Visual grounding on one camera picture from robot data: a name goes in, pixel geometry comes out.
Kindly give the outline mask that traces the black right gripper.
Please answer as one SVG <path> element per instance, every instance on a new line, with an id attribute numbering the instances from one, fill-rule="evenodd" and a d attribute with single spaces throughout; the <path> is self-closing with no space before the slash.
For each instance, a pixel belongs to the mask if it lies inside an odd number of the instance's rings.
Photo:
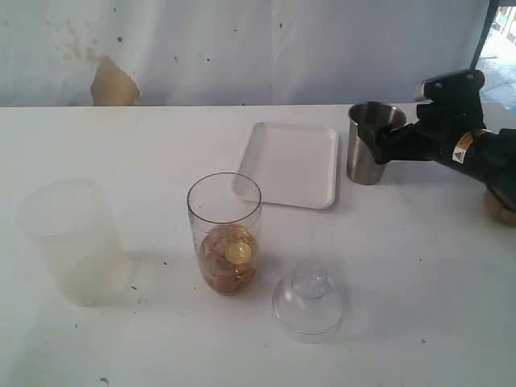
<path id="1" fill-rule="evenodd" d="M 390 131 L 378 132 L 372 152 L 378 164 L 392 160 L 434 160 L 440 164 L 454 162 L 455 148 L 467 136 L 472 139 L 463 164 L 489 164 L 489 134 L 485 132 L 480 90 L 484 74 L 470 70 L 472 84 L 458 94 L 448 95 L 437 102 L 426 100 L 416 106 L 418 121 Z"/>

